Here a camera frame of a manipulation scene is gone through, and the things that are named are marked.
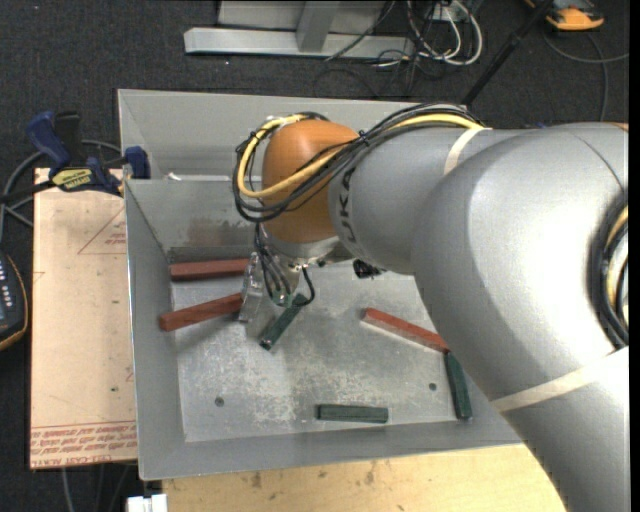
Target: orange object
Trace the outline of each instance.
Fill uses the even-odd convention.
[[[323,149],[357,138],[358,134],[351,128],[330,121],[308,119],[284,126],[273,134],[267,146],[262,165],[263,187],[270,187],[289,178]],[[336,236],[329,217],[326,188],[309,199],[304,206],[300,206],[322,189],[328,180],[327,176],[304,196],[291,203],[291,211],[266,222],[267,231],[279,240],[298,244],[319,242]],[[294,182],[284,190],[265,197],[264,203],[271,205],[285,199],[300,183]]]
[[[218,277],[241,276],[249,264],[248,259],[198,261],[169,265],[172,281],[197,281]]]
[[[536,7],[537,5],[534,0],[524,1],[530,7]],[[588,5],[583,7],[569,5],[569,7],[560,9],[552,8],[551,14],[546,19],[555,29],[567,32],[593,30],[604,23],[604,16],[597,9]]]
[[[407,338],[425,347],[442,352],[443,354],[450,352],[446,342],[435,332],[411,324],[378,309],[366,308],[362,314],[362,321],[384,329],[392,334]]]
[[[242,306],[242,294],[235,293],[221,299],[204,302],[178,311],[160,315],[158,323],[163,331],[175,331],[218,316],[236,313]]]

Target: red wooden stick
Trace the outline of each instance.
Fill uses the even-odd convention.
[[[172,281],[196,281],[217,277],[241,276],[249,264],[248,259],[197,261],[169,265]]]
[[[197,324],[210,318],[235,313],[242,306],[242,294],[236,293],[221,299],[212,300],[197,306],[160,315],[158,323],[163,331],[175,331],[187,325]]]
[[[366,308],[362,314],[362,321],[443,354],[449,352],[446,342],[435,332],[423,329],[378,309]]]

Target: cardboard box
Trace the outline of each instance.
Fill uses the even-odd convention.
[[[123,199],[37,194],[33,251],[29,465],[136,459]]]

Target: dark gray carpet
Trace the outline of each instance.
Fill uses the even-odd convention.
[[[607,22],[592,34],[593,40],[607,57],[628,52],[629,0],[602,0],[599,4]],[[118,88],[407,99],[403,73],[394,77],[389,71],[376,71],[362,63],[185,56],[183,32],[211,24],[214,2],[5,1],[2,11],[0,185],[33,152],[24,130],[29,119],[42,110],[78,110],[87,138],[117,143],[114,97]],[[530,10],[521,0],[485,0],[477,13],[486,42],[482,58],[468,68],[449,70],[440,79],[416,74],[408,99],[461,101],[508,34],[528,15]],[[401,8],[394,8],[380,27],[385,32],[404,29]],[[494,127],[595,121],[606,98],[604,118],[628,121],[629,60],[607,65],[605,86],[602,66],[574,62],[554,53],[543,40],[545,30],[543,24],[532,30],[477,98],[472,111]],[[598,57],[585,34],[554,36],[553,40],[572,54]],[[438,64],[427,68],[435,75],[443,71]],[[20,182],[28,184],[27,179]],[[28,208],[24,211],[31,215]],[[31,232],[9,220],[2,247],[30,283]],[[64,510],[60,473],[27,469],[29,346],[26,337],[0,353],[0,510]],[[102,510],[108,508],[122,473],[122,466],[106,468]],[[141,492],[135,473],[130,470],[125,476],[123,495]],[[93,510],[99,469],[71,470],[69,483],[76,510]]]

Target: gray metal tray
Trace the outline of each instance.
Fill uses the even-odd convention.
[[[271,352],[256,334],[275,306],[248,329],[233,317],[174,333],[158,327],[162,313],[240,291],[237,278],[172,283],[168,265],[249,254],[252,226],[235,211],[230,183],[213,181],[228,177],[248,130],[269,114],[312,109],[367,128],[406,104],[146,91],[119,99],[123,147],[142,144],[155,177],[185,178],[130,181],[125,194],[143,479],[519,442],[469,379],[474,418],[456,420],[440,353],[359,321],[362,308],[376,307],[433,330],[406,276],[358,280],[349,263],[313,268],[317,298]],[[320,403],[388,407],[390,419],[318,421]]]

